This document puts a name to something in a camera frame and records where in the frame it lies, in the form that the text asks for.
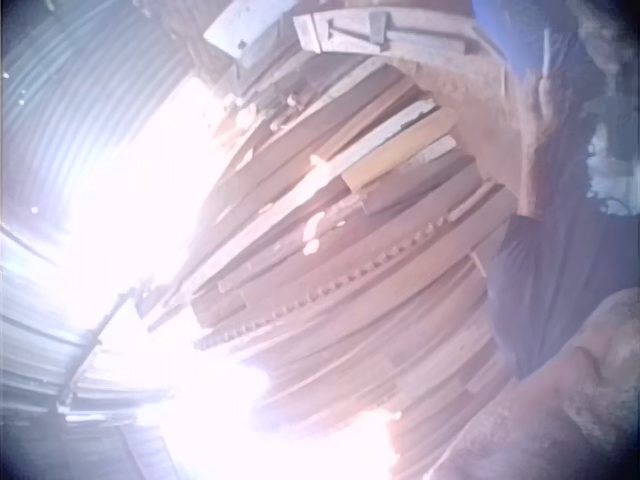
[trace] lumber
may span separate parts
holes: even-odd
[[[386,42],[379,53],[350,38],[370,39],[371,14],[388,16]],[[502,64],[495,58],[471,18],[422,8],[343,8],[308,14],[313,31],[303,32],[322,52],[369,53],[425,63],[471,74],[493,71]]]
[[[423,253],[361,293],[358,302],[346,302],[342,309],[336,311],[334,315],[343,323],[344,335],[366,327],[435,281],[467,255],[466,252],[479,239],[503,222],[513,210],[513,196],[504,189],[488,196],[490,198],[473,215],[464,218],[459,225],[450,226],[446,234]],[[318,345],[328,345],[332,341],[330,330],[316,332],[315,335],[314,341]]]
[[[260,182],[312,142],[368,105],[400,80],[401,76],[393,67],[377,70],[344,93],[340,99],[325,105],[304,122],[293,126],[286,135],[265,144],[248,165],[214,187],[202,206],[199,224],[214,223],[220,214],[237,204]]]
[[[457,115],[448,107],[411,125],[384,143],[342,174],[352,192],[409,159],[420,150],[446,135],[454,126]]]
[[[341,324],[333,322],[335,341],[328,349],[318,351],[314,346],[313,336],[309,335],[307,342],[295,339],[288,342],[290,345],[286,351],[284,348],[287,346],[283,345],[282,353],[279,355],[272,353],[272,360],[267,359],[267,362],[273,363],[276,357],[281,362],[291,362],[292,358],[296,357],[306,361],[310,353],[319,352],[320,358],[324,357],[326,362],[325,365],[318,365],[315,368],[313,378],[318,379],[321,375],[328,374],[348,360],[357,360],[357,365],[349,365],[344,368],[347,369],[349,376],[354,378],[349,382],[350,386],[357,387],[351,395],[363,395],[364,392],[372,388],[371,382],[362,382],[361,379],[364,372],[370,370],[369,360],[372,357],[382,357],[384,364],[388,366],[386,374],[383,374],[382,371],[377,372],[378,382],[397,379],[408,365],[415,362],[414,357],[420,358],[425,354],[429,355],[429,351],[425,352],[425,349],[421,348],[419,340],[422,340],[424,344],[425,340],[428,343],[432,342],[432,337],[437,337],[432,342],[433,346],[428,348],[428,350],[437,351],[437,347],[441,347],[442,343],[460,328],[461,323],[467,322],[473,305],[484,292],[483,282],[478,282],[477,279],[466,278],[460,283],[459,277],[461,275],[469,277],[469,272],[475,273],[479,278],[473,268],[464,268],[455,275],[449,275],[446,281],[437,282],[426,291],[416,295],[397,311],[384,317],[383,321],[376,322],[374,330],[371,330],[372,327],[367,327],[365,329],[367,336],[359,338],[360,341],[356,344],[351,342],[351,337],[346,337],[351,348],[343,352],[342,355],[337,355],[333,346],[345,337],[342,336]],[[261,364],[264,364],[263,358],[264,356],[260,357]],[[305,375],[304,381],[296,384],[295,388],[290,387],[288,392],[293,392],[308,383],[309,377]]]
[[[253,222],[218,249],[193,275],[186,278],[179,287],[173,301],[177,303],[189,301],[193,292],[202,284],[220,272],[229,262],[260,239],[260,237],[275,225],[280,223],[287,215],[310,200],[316,192],[357,163],[362,157],[370,153],[381,143],[396,135],[405,123],[431,111],[433,106],[433,102],[427,100],[420,100],[410,105],[365,135],[361,140],[348,147],[342,153],[338,154],[331,162],[320,165],[312,170],[290,192],[275,202],[269,210],[258,216]],[[247,165],[246,168],[254,164],[258,164],[258,162],[253,161]]]
[[[322,237],[336,224],[346,221],[350,215],[362,209],[360,199],[356,195],[349,195],[331,206],[317,223],[316,237]],[[227,292],[246,283],[270,267],[280,263],[287,257],[303,248],[303,234],[306,223],[279,238],[275,243],[258,252],[241,267],[231,272],[218,282],[218,289]]]
[[[339,52],[375,55],[382,52],[380,45],[338,28],[329,27],[329,38],[334,49]]]
[[[285,261],[271,269],[267,274],[249,282],[242,287],[241,293],[246,301],[262,301],[265,292],[274,288],[287,288],[286,285],[296,282],[299,278],[313,274],[315,269],[333,260],[335,255],[340,254],[346,248],[365,238],[367,235],[379,228],[384,228],[390,215],[378,215],[370,217],[360,214],[351,217],[344,226],[334,228],[318,240],[318,251],[313,254],[306,254],[300,248],[294,255],[289,256]]]
[[[488,192],[490,192],[495,187],[495,182],[493,180],[485,181],[479,188],[476,190],[473,195],[467,198],[463,203],[458,205],[455,210],[449,212],[447,215],[447,221],[456,222],[458,219],[465,216],[469,211],[471,211],[475,204],[483,198]]]
[[[388,30],[387,39],[391,42],[391,45],[397,42],[401,44],[416,45],[421,48],[446,50],[459,55],[464,55],[467,49],[464,40],[436,35],[430,32],[415,33],[401,30]]]
[[[191,301],[191,308],[203,327],[211,327],[241,312],[246,308],[244,300],[238,293],[220,295],[214,290],[198,295]]]
[[[404,208],[471,163],[471,157],[464,156],[460,150],[453,150],[433,163],[418,163],[406,170],[396,168],[360,192],[364,210],[372,215],[390,208]]]
[[[387,12],[376,11],[369,13],[369,39],[372,43],[382,45],[386,40]]]
[[[215,225],[211,225],[199,234],[199,239],[192,243],[190,250],[191,261],[185,264],[185,270],[192,268],[196,261],[205,257],[207,252],[214,250],[225,241],[229,235],[237,231],[264,205],[277,199],[287,188],[290,188],[291,185],[308,173],[313,168],[313,163],[310,161],[311,153],[322,159],[322,161],[332,159],[337,152],[342,150],[371,122],[378,120],[386,110],[414,88],[411,80],[403,78],[347,120],[345,124],[335,129],[333,134],[327,135],[328,138],[321,138],[318,140],[317,145],[312,144],[308,149],[303,150],[303,153],[297,155],[282,167],[276,175],[268,177],[250,192],[229,215],[226,215]]]
[[[240,140],[240,143],[236,148],[230,152],[229,161],[224,172],[220,176],[221,182],[226,181],[231,175],[235,174],[237,170],[240,170],[243,166],[243,162],[247,155],[252,155],[260,146],[272,135],[269,128],[269,121],[267,118],[260,118],[245,134],[244,138]]]
[[[294,125],[305,120],[308,116],[312,115],[325,105],[331,103],[336,98],[344,95],[351,90],[358,83],[362,82],[369,75],[387,66],[387,63],[383,58],[370,57],[355,67],[349,74],[344,75],[341,79],[337,80],[322,96],[309,106],[298,119],[296,119]]]
[[[473,249],[471,258],[480,270],[483,277],[489,276],[489,265],[491,260],[498,252],[500,244],[507,233],[507,224],[504,223],[498,227],[491,235],[485,238],[482,243]]]
[[[300,40],[300,46],[303,49],[322,53],[313,15],[307,14],[293,17],[293,25],[296,28],[296,32],[298,32],[298,40]]]
[[[357,284],[360,284],[358,282],[367,281],[367,275],[372,275],[374,272],[373,270],[368,271],[367,275],[363,276],[362,269],[369,262],[382,256],[387,258],[388,252],[391,252],[394,248],[398,249],[398,245],[408,239],[413,241],[414,236],[418,233],[425,241],[428,235],[424,232],[429,229],[430,223],[437,221],[450,208],[453,208],[471,195],[481,183],[482,179],[477,167],[470,165],[429,194],[425,199],[397,215],[385,225],[384,229],[355,243],[336,255],[331,262],[317,268],[312,274],[304,275],[287,285],[286,288],[271,292],[268,296],[265,296],[264,292],[259,295],[259,298],[250,298],[245,294],[245,301],[248,304],[255,305],[255,308],[241,312],[239,315],[229,319],[223,326],[222,332],[240,328],[247,322],[276,311],[282,305],[291,305],[298,300],[306,299],[311,292],[324,290],[325,287],[327,287],[328,291],[333,292],[330,293],[331,295],[336,295],[328,287],[338,279],[342,279],[344,282],[344,278],[351,278],[350,282],[356,282]],[[392,260],[397,256],[396,253],[396,255],[388,258]],[[385,262],[380,262],[379,265],[384,267]],[[347,293],[348,289],[343,285],[336,296],[341,297]]]

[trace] corrugated metal roof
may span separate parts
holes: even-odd
[[[89,424],[2,427],[3,449],[24,478],[168,480],[179,474],[159,429]]]
[[[59,8],[3,59],[3,192],[62,226],[81,176],[135,136],[192,62],[130,2]]]
[[[60,266],[74,190],[191,68],[186,49],[127,0],[56,4],[3,58],[3,416],[51,410],[95,341],[101,319],[71,322],[70,278]],[[162,394],[134,387],[103,370],[81,383],[71,410],[131,410]]]

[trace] wooden beam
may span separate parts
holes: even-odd
[[[377,98],[364,106],[345,124],[336,128],[335,132],[327,134],[328,138],[319,139],[318,145],[312,144],[282,167],[277,174],[268,177],[228,215],[199,233],[198,238],[192,244],[190,260],[185,264],[183,271],[189,271],[196,261],[204,258],[209,251],[215,250],[252,216],[255,216],[262,207],[276,200],[291,185],[308,173],[314,167],[311,153],[315,154],[322,162],[332,159],[360,132],[371,123],[376,122],[389,108],[412,90],[417,91],[414,83],[408,78],[403,78],[391,88],[382,91]]]
[[[400,72],[393,67],[380,69],[347,91],[339,101],[325,105],[289,129],[286,135],[266,144],[248,165],[213,188],[202,206],[199,223],[215,223],[225,210],[253,192],[296,154],[360,111],[400,78]]]
[[[350,195],[330,209],[324,212],[324,215],[317,223],[316,237],[322,237],[329,229],[333,228],[339,222],[345,221],[358,210],[362,209],[360,199],[355,195]],[[305,224],[278,239],[275,243],[269,245],[264,250],[258,252],[249,261],[231,272],[218,282],[218,289],[221,292],[227,292],[238,288],[246,283],[252,277],[259,275],[265,270],[283,261],[304,246],[303,236]]]
[[[295,304],[297,301],[307,298],[309,294],[332,285],[338,279],[353,277],[352,282],[357,281],[357,286],[361,287],[362,282],[367,282],[368,278],[363,278],[361,274],[355,275],[354,272],[360,272],[373,259],[382,256],[404,240],[411,239],[416,232],[428,228],[431,222],[436,222],[443,215],[446,215],[450,209],[471,195],[481,184],[482,179],[477,167],[470,165],[425,199],[397,215],[383,229],[376,231],[376,234],[369,235],[353,244],[314,272],[301,276],[277,292],[271,292],[270,295],[260,292],[256,293],[255,297],[249,297],[245,292],[245,300],[254,308],[229,319],[225,325],[221,326],[220,333],[233,331],[233,329],[240,328],[243,324],[264,315],[270,316],[271,312],[278,310],[283,305]],[[330,295],[342,298],[348,294],[348,291],[343,285],[341,289],[337,292],[333,291]],[[293,311],[300,317],[299,310],[293,309]]]
[[[343,323],[344,335],[366,327],[436,280],[513,211],[514,198],[508,191],[501,189],[488,196],[490,198],[474,214],[464,218],[459,225],[450,226],[448,233],[426,251],[402,268],[389,272],[383,281],[361,293],[358,302],[347,302],[341,310],[334,312],[335,318]],[[227,323],[230,324],[225,325],[227,328],[238,326],[235,319]],[[332,338],[330,330],[315,332],[318,344],[328,345]]]
[[[382,125],[365,135],[360,141],[337,155],[331,162],[318,166],[312,170],[293,190],[284,195],[265,213],[256,218],[251,224],[230,239],[189,278],[186,278],[179,288],[173,302],[186,303],[191,295],[209,278],[220,272],[234,258],[250,247],[265,233],[280,223],[287,215],[300,205],[310,200],[316,192],[326,186],[331,180],[341,175],[364,156],[397,135],[403,125],[419,118],[431,111],[432,101],[420,100],[402,112],[390,118]]]
[[[360,192],[364,210],[372,215],[390,208],[404,208],[471,163],[471,157],[453,150],[434,162],[417,163],[408,169],[396,168]]]
[[[215,326],[246,307],[238,293],[222,295],[217,289],[211,289],[191,301],[193,313],[203,327]]]
[[[345,171],[342,179],[352,192],[358,192],[366,184],[446,135],[456,119],[456,113],[450,108],[437,110],[372,151]]]
[[[382,52],[380,45],[372,43],[350,32],[329,27],[329,38],[339,52],[362,53],[376,55]]]
[[[369,39],[372,43],[382,45],[386,41],[387,19],[387,12],[369,13]]]
[[[388,30],[387,39],[393,43],[415,45],[421,48],[444,50],[447,52],[464,55],[467,45],[460,38],[445,37],[429,32],[406,32],[402,30]]]

